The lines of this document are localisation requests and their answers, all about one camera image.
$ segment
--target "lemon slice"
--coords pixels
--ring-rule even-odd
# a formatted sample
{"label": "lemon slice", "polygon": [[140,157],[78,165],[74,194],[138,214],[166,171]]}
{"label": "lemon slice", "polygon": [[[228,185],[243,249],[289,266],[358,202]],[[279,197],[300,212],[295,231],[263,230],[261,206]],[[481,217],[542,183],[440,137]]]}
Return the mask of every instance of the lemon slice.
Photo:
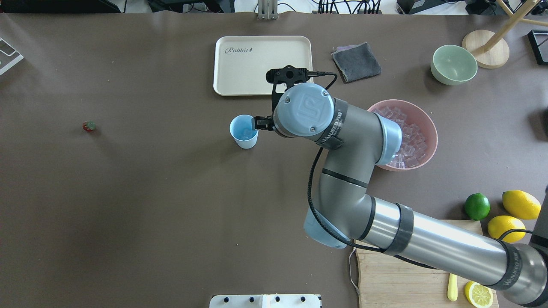
{"label": "lemon slice", "polygon": [[469,281],[464,286],[464,294],[474,307],[487,308],[493,304],[493,292],[481,284]]}

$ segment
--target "wooden stand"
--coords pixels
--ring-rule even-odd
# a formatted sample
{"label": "wooden stand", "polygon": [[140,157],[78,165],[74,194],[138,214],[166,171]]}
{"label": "wooden stand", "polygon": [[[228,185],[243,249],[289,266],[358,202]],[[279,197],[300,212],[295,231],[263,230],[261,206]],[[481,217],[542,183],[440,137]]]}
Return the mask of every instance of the wooden stand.
{"label": "wooden stand", "polygon": [[[510,57],[510,48],[503,37],[518,22],[527,21],[527,19],[524,20],[523,17],[527,15],[539,1],[540,0],[525,1],[515,14],[511,14],[510,10],[505,10],[507,14],[509,13],[510,19],[497,33],[487,30],[470,32],[463,39],[463,48],[468,50],[474,58],[476,58],[478,66],[484,67],[485,69],[497,69],[498,67],[501,67]],[[502,3],[501,7],[506,6],[502,0],[500,0],[500,3]]]}

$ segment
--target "gray cloth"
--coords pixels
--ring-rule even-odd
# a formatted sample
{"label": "gray cloth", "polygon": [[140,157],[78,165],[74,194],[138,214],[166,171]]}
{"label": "gray cloth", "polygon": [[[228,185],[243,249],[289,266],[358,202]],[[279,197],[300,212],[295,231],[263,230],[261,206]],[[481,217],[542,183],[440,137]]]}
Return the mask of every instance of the gray cloth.
{"label": "gray cloth", "polygon": [[373,77],[382,71],[367,42],[337,47],[331,55],[346,82]]}

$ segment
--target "white tray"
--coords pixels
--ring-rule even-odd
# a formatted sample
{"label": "white tray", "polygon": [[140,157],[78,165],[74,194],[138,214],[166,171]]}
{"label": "white tray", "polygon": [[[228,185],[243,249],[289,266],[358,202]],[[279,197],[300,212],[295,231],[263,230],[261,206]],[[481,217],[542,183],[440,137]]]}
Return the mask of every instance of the white tray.
{"label": "white tray", "polygon": [[219,95],[270,95],[272,84],[266,82],[266,72],[285,65],[312,70],[312,50],[306,37],[221,37],[215,45],[213,89]]}

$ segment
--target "tabletop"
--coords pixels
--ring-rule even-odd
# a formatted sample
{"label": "tabletop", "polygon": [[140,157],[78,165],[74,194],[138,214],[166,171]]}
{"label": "tabletop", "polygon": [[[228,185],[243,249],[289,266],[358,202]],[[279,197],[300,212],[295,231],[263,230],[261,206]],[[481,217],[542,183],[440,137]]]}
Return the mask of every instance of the tabletop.
{"label": "tabletop", "polygon": [[[321,294],[357,307],[348,249],[302,229],[317,146],[259,133],[240,149],[230,120],[269,115],[268,96],[213,90],[223,36],[302,35],[314,69],[337,71],[333,47],[368,42],[383,72],[332,96],[361,108],[403,99],[434,121],[439,144],[419,169],[376,168],[368,193],[437,219],[466,219],[482,192],[544,198],[546,68],[518,25],[510,59],[450,87],[433,52],[504,16],[284,13],[0,14],[0,37],[25,59],[0,76],[0,286],[3,307],[207,307],[217,294]],[[316,78],[323,86],[329,78]],[[87,133],[82,122],[98,129]],[[528,228],[534,221],[526,221]],[[517,307],[499,296],[501,307]]]}

